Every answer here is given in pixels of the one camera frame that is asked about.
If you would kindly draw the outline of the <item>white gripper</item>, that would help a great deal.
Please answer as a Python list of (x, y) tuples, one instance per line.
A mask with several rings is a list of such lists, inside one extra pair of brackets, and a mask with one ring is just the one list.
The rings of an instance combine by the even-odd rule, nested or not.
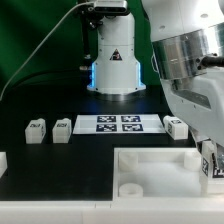
[(215, 142), (216, 165), (224, 169), (224, 69), (161, 84), (173, 115)]

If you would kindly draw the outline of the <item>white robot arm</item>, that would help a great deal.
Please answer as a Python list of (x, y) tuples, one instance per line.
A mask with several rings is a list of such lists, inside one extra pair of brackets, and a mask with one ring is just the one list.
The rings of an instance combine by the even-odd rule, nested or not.
[[(140, 0), (151, 28), (152, 60), (171, 112), (197, 141), (210, 139), (224, 169), (224, 0)], [(126, 0), (94, 0), (98, 57), (88, 89), (113, 97), (145, 88), (134, 56)]]

